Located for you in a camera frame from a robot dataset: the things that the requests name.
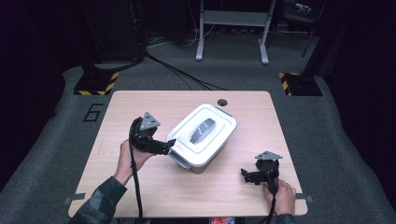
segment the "human arm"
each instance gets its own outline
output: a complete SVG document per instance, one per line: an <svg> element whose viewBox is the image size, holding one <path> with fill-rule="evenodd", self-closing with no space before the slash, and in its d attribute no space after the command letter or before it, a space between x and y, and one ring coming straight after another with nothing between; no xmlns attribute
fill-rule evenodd
<svg viewBox="0 0 396 224"><path fill-rule="evenodd" d="M154 154L133 150L136 170L139 171L143 164ZM69 223L109 223L116 212L117 203L126 192L125 185L133 176L131 168L131 152L129 141L125 140L120 145L120 156L116 173L101 184L91 198L85 202L69 220Z"/></svg>
<svg viewBox="0 0 396 224"><path fill-rule="evenodd" d="M267 185L262 186L264 191L265 200L271 204L273 200L273 194L268 189ZM284 180L277 180L277 192L276 192L276 205L275 211L277 214L277 224L293 224L294 212L295 212L295 200L296 200L296 189L292 188L289 183Z"/></svg>

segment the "yellow and black hazard tape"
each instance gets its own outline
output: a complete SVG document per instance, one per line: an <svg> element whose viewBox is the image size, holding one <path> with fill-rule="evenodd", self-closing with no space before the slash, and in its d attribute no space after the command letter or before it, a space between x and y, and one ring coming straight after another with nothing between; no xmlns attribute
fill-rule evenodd
<svg viewBox="0 0 396 224"><path fill-rule="evenodd" d="M114 85L116 84L117 77L119 77L119 73L114 74L108 85L104 91L74 91L75 95L109 95L111 90L113 90Z"/></svg>
<svg viewBox="0 0 396 224"><path fill-rule="evenodd" d="M299 76L300 74L299 73L279 73L280 81L282 82L283 91L285 92L286 95L291 95L289 84L286 81L286 77L285 77L286 74L294 75L294 76Z"/></svg>

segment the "sleeve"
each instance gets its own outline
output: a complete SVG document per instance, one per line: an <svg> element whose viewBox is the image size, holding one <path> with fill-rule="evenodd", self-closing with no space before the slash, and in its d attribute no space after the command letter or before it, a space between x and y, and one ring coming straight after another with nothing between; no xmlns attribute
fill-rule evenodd
<svg viewBox="0 0 396 224"><path fill-rule="evenodd" d="M296 224L294 215L282 214L276 217L276 224Z"/></svg>
<svg viewBox="0 0 396 224"><path fill-rule="evenodd" d="M85 202L69 220L69 224L76 223L110 223L127 188L116 178L111 176L101 184L91 198Z"/></svg>

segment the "desk leg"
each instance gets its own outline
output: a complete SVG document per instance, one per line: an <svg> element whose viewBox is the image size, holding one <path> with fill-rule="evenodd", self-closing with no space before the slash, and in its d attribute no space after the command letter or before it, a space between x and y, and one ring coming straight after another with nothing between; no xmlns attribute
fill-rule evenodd
<svg viewBox="0 0 396 224"><path fill-rule="evenodd" d="M201 0L201 12L199 18L199 42L195 60L200 62L204 54L204 0Z"/></svg>
<svg viewBox="0 0 396 224"><path fill-rule="evenodd" d="M276 0L271 1L271 6L268 10L267 21L265 22L264 32L262 33L262 39L259 39L259 48L260 48L260 54L262 56L262 63L265 65L267 65L269 63L267 50L265 48L265 40L268 36L268 30L271 25L271 19L272 19L272 15L274 12L275 2L276 2Z"/></svg>

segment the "white metal table frame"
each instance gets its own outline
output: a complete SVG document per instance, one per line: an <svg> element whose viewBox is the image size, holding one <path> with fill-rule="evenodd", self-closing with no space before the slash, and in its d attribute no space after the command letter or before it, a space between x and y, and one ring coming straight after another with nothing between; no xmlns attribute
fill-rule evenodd
<svg viewBox="0 0 396 224"><path fill-rule="evenodd" d="M265 49L265 39L268 35L268 29L273 17L276 0L271 0L268 12L239 12L239 11L219 11L204 10L204 0L201 0L199 42L196 54L196 61L203 59L204 53L204 24L222 24L222 25L241 25L241 26L259 26L264 27L262 39L259 39L260 54L262 63L268 64L268 55Z"/></svg>

